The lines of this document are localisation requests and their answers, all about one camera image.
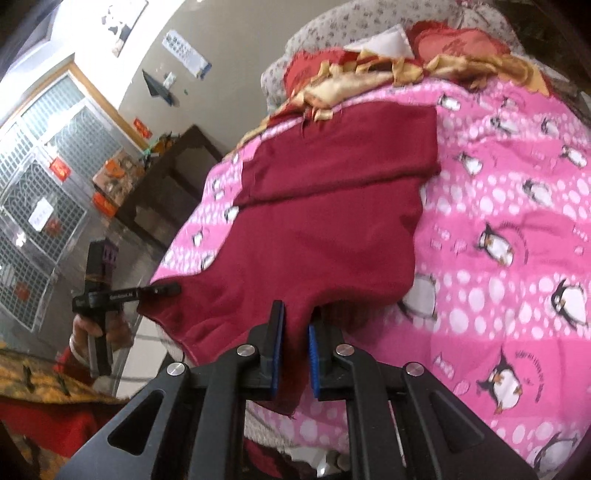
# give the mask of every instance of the red cloth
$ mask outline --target red cloth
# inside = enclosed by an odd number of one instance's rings
[[[294,91],[298,92],[301,86],[312,77],[318,75],[323,61],[327,60],[330,64],[342,64],[355,60],[358,55],[357,52],[349,52],[341,47],[325,48],[314,53],[305,50],[297,52],[283,75],[287,98],[290,98]]]
[[[66,349],[59,359],[64,366],[56,370],[90,383],[90,375]],[[0,397],[0,421],[14,433],[25,435],[39,447],[64,457],[71,457],[120,409],[121,405],[80,403],[55,405],[12,400]]]
[[[432,20],[415,23],[407,36],[415,56],[425,63],[441,53],[456,57],[511,53],[507,45],[478,28],[451,28]]]
[[[182,293],[140,302],[197,364],[212,362],[285,302],[272,408],[292,413],[307,383],[307,325],[339,300],[391,304],[413,284],[419,188],[439,171],[432,106],[368,102],[264,141],[242,170],[241,207],[213,264]]]

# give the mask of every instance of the penguin print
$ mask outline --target penguin print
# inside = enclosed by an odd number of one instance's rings
[[[207,269],[213,263],[213,260],[215,258],[216,256],[213,254],[209,254],[203,257],[203,260],[201,260],[201,271]]]
[[[551,137],[557,137],[560,135],[556,123],[548,118],[544,118],[544,121],[542,122],[542,133]]]
[[[501,103],[503,108],[508,108],[510,110],[519,110],[519,105],[517,102],[513,100],[513,98],[504,97],[503,102]]]
[[[458,100],[447,96],[445,93],[439,97],[437,104],[443,108],[451,110],[452,112],[457,112],[460,108],[462,108],[462,104]]]
[[[544,476],[566,463],[577,445],[579,439],[576,435],[571,439],[559,439],[561,433],[555,434],[535,456],[534,470],[538,476]]]
[[[498,235],[488,222],[476,247],[478,250],[484,250],[489,257],[503,267],[510,267],[513,263],[515,256],[513,247],[505,238]]]
[[[460,153],[457,160],[464,165],[464,168],[471,176],[478,175],[482,170],[482,162],[478,158],[471,157],[466,152]]]
[[[524,193],[533,202],[544,207],[552,206],[552,191],[546,184],[527,179],[522,187]]]
[[[398,302],[398,307],[407,317],[417,316],[437,320],[435,279],[430,275],[416,274],[408,293]]]
[[[511,120],[501,120],[501,118],[498,116],[491,118],[491,125],[497,130],[501,130],[508,135],[515,135],[519,133],[517,125],[515,125]]]
[[[501,360],[492,370],[487,380],[477,381],[476,384],[481,390],[485,390],[495,401],[495,415],[501,414],[517,405],[523,395],[521,382],[513,367],[507,362],[503,350]]]
[[[232,206],[232,207],[226,209],[226,211],[223,213],[223,217],[226,219],[227,223],[232,223],[234,220],[236,220],[236,217],[238,216],[239,211],[240,211],[239,207]]]
[[[199,230],[195,235],[193,235],[193,245],[199,247],[203,242],[203,230]]]
[[[587,158],[579,151],[567,145],[562,147],[562,158],[568,158],[578,168],[587,166]]]
[[[587,325],[587,294],[581,285],[565,285],[562,279],[550,298],[552,308],[558,316],[576,329],[577,325]]]

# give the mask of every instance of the red sleeve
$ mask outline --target red sleeve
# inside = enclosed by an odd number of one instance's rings
[[[70,347],[66,348],[64,353],[57,359],[56,365],[53,367],[54,371],[67,375],[68,377],[84,383],[84,385],[92,385],[94,379],[90,376],[90,371],[87,367],[82,365],[76,357],[72,355]]]
[[[69,458],[121,407],[41,404],[0,397],[0,420],[10,431],[26,435],[39,447]]]

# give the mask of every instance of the white polka dot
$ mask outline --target white polka dot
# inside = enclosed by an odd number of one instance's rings
[[[322,402],[319,402],[317,400],[314,400],[312,402],[312,405],[310,406],[310,413],[314,416],[317,417],[318,415],[320,415],[320,413],[322,413],[322,409],[324,408],[324,405]]]
[[[574,190],[569,192],[569,198],[573,201],[573,203],[579,203],[581,201],[581,197]]]
[[[492,211],[494,210],[492,200],[488,197],[482,197],[480,200],[480,209],[484,213],[492,213]]]
[[[503,192],[501,189],[494,189],[492,191],[492,196],[495,198],[497,202],[505,203],[506,195],[505,192]]]
[[[531,336],[536,340],[540,340],[544,336],[544,331],[540,327],[533,327],[531,329]]]
[[[554,282],[552,282],[550,278],[544,277],[538,283],[538,288],[540,289],[540,291],[549,293],[551,291],[554,291]]]
[[[484,308],[484,292],[481,288],[471,289],[468,295],[468,303],[474,313],[478,313]]]
[[[488,293],[491,296],[491,300],[498,305],[505,296],[503,282],[498,278],[491,278],[490,282],[488,282]]]
[[[318,436],[318,425],[316,421],[312,419],[304,420],[300,426],[300,435],[308,442],[315,441]]]
[[[519,321],[521,323],[528,323],[531,320],[531,307],[530,304],[528,304],[527,302],[524,302],[524,304],[521,306],[521,309],[519,310]]]
[[[486,331],[486,322],[483,317],[476,317],[474,320],[474,330],[478,335],[482,335]]]
[[[449,202],[444,197],[439,198],[437,201],[437,210],[439,210],[444,215],[449,215],[452,212],[452,206],[449,205]]]
[[[583,179],[577,180],[577,188],[579,189],[579,192],[581,192],[581,195],[589,195],[589,186],[585,183]]]
[[[538,440],[548,440],[552,433],[554,432],[554,427],[549,421],[545,421],[542,425],[540,425],[535,430],[535,437]]]
[[[574,212],[574,209],[570,205],[564,205],[562,213],[565,214],[567,217],[571,217],[573,220],[577,219],[577,214]]]
[[[519,444],[525,436],[525,425],[519,425],[513,432],[513,443]]]
[[[459,186],[452,185],[451,192],[452,192],[452,198],[455,201],[459,202],[462,199],[462,197],[463,197],[462,189]]]
[[[466,270],[460,270],[457,273],[457,279],[461,284],[466,284],[470,281],[470,274]]]
[[[512,334],[515,331],[515,320],[505,319],[505,333],[507,335]]]
[[[449,314],[449,323],[456,333],[464,333],[468,329],[468,316],[460,309],[453,309]]]
[[[279,431],[285,435],[288,439],[293,440],[294,437],[294,424],[291,419],[283,417],[279,424]]]

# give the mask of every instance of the white wall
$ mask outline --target white wall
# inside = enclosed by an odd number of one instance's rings
[[[109,0],[64,0],[51,40],[11,69],[0,82],[0,118],[48,71],[74,54],[74,61],[107,100],[119,108],[148,48],[183,0],[148,0],[119,57],[111,53],[100,17]]]

